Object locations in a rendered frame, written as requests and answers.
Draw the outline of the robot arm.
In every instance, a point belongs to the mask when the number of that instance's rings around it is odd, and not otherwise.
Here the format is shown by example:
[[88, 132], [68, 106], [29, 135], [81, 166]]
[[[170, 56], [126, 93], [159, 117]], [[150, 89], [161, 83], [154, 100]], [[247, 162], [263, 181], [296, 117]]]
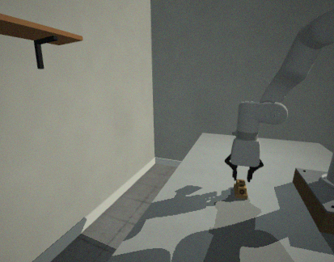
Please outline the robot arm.
[[[278, 125], [284, 122], [288, 111], [281, 104], [282, 100], [307, 77], [322, 47], [333, 43], [334, 9], [318, 16], [299, 30], [281, 68], [268, 85], [260, 102], [239, 104], [237, 129], [232, 135], [241, 140], [255, 141], [258, 139], [260, 123]], [[321, 180], [334, 188], [334, 151], [328, 173], [322, 175]]]

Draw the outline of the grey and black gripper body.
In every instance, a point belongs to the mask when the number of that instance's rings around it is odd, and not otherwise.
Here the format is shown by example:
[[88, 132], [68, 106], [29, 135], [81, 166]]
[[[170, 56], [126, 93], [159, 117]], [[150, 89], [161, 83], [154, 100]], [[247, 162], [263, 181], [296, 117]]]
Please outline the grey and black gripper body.
[[245, 141], [234, 138], [230, 161], [233, 165], [258, 167], [260, 163], [260, 140]]

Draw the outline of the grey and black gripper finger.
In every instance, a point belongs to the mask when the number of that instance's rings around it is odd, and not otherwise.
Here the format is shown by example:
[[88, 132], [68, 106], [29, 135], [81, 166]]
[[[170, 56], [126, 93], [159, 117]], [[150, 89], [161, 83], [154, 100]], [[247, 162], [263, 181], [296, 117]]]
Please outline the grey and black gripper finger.
[[231, 154], [225, 159], [225, 163], [227, 165], [229, 165], [230, 168], [233, 170], [233, 176], [232, 177], [234, 177], [234, 180], [236, 180], [236, 178], [237, 178], [237, 165], [232, 165], [232, 163], [230, 162], [230, 156], [231, 156]]
[[260, 165], [258, 167], [250, 167], [250, 169], [247, 172], [247, 182], [250, 182], [250, 180], [252, 180], [252, 174], [254, 173], [254, 171], [256, 171], [257, 169], [263, 167], [264, 164], [262, 163], [262, 161], [260, 160]]

